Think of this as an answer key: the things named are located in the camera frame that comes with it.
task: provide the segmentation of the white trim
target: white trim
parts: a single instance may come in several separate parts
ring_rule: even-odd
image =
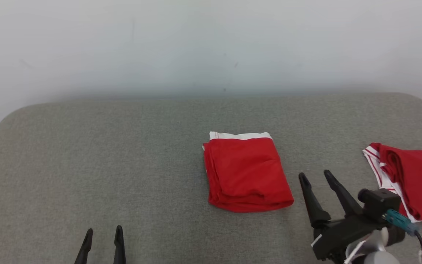
[[[366,150],[368,150],[368,151],[372,152],[372,154],[376,155],[377,157],[380,157],[379,152],[378,152],[377,150],[375,150],[375,148],[373,148],[373,147],[371,147],[371,146],[368,146],[368,147],[366,148]]]
[[[250,140],[250,139],[261,139],[261,138],[273,139],[271,138],[270,134],[268,134],[267,132],[247,133],[247,134],[238,134],[238,135],[233,135],[229,133],[218,133],[214,131],[210,132],[210,140],[216,140],[216,139]]]
[[[382,169],[380,169],[379,158],[374,156],[374,154],[369,153],[369,151],[372,152],[371,150],[368,150],[368,149],[364,149],[362,152],[364,153],[364,156],[366,157],[367,162],[369,163],[370,167],[372,168],[372,171],[375,174],[375,178],[379,185],[379,189],[380,188],[393,189],[394,187],[392,186],[392,182],[390,181],[390,178],[385,173],[383,173]]]

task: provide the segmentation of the white stripe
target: white stripe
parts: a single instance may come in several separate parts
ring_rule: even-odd
[[[372,152],[372,154],[376,155],[377,157],[380,157],[379,152],[378,152],[377,150],[375,150],[373,147],[368,146],[366,149],[367,149],[368,151]]]
[[[210,132],[210,140],[216,140],[216,139],[249,140],[249,139],[262,139],[262,138],[272,139],[270,134],[268,134],[267,132],[247,133],[247,134],[238,134],[238,135],[233,135],[229,133],[217,133],[213,131]]]
[[[351,264],[352,259],[356,256],[357,252],[359,251],[359,249],[362,247],[362,245],[367,241],[369,237],[367,237],[366,239],[364,239],[363,241],[360,241],[356,247],[353,249],[353,251],[351,251],[351,254],[345,259],[345,262],[343,262],[343,264]]]
[[[366,150],[362,151],[367,159],[367,162],[369,162],[369,165],[374,172],[375,179],[377,180],[377,184],[379,185],[379,189],[385,188],[385,189],[392,189],[392,182],[390,181],[390,178],[383,173],[382,169],[379,167],[379,159],[375,157],[373,154],[370,154]]]
[[[392,186],[397,192],[397,194],[400,196],[403,207],[405,207],[405,211],[407,212],[407,216],[411,220],[411,222],[412,223],[422,222],[421,220],[416,220],[416,218],[412,216],[410,212],[408,211],[408,207],[407,207],[407,204],[405,203],[405,199],[403,199],[403,192],[401,191],[400,185],[397,182],[392,182]]]

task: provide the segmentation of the folded red shorts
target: folded red shorts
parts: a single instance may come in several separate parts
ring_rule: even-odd
[[[293,204],[270,134],[210,132],[203,149],[210,204],[232,212],[264,212]]]
[[[379,187],[401,197],[400,213],[412,222],[422,221],[422,150],[401,150],[372,143],[363,152]]]

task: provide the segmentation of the gray fabric surface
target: gray fabric surface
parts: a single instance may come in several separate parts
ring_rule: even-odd
[[[209,131],[269,132],[294,204],[247,214],[209,205],[201,149]],[[323,169],[353,195],[375,189],[362,154],[371,142],[422,149],[422,100],[377,93],[26,107],[0,124],[0,263],[73,263],[89,227],[88,263],[111,263],[118,224],[128,263],[321,263],[298,173],[341,218]],[[418,263],[418,250],[411,237],[389,247],[403,264]]]

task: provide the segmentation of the red cloth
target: red cloth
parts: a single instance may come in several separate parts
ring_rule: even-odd
[[[232,212],[264,212],[293,204],[271,138],[212,139],[203,146],[210,204]]]
[[[422,150],[401,150],[380,143],[371,146],[380,154],[380,168],[400,185],[410,214],[422,220]]]

